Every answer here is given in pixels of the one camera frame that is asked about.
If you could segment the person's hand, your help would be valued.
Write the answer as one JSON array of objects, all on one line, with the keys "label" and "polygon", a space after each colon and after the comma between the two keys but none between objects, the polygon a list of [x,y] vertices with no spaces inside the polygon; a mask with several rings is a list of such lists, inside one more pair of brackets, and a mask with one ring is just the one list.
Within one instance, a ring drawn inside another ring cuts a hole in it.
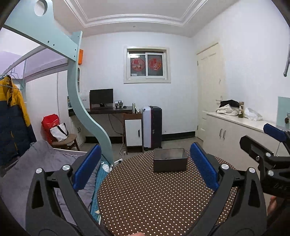
[{"label": "person's hand", "polygon": [[277,208],[277,197],[271,196],[269,205],[267,207],[267,215],[272,215]]}]

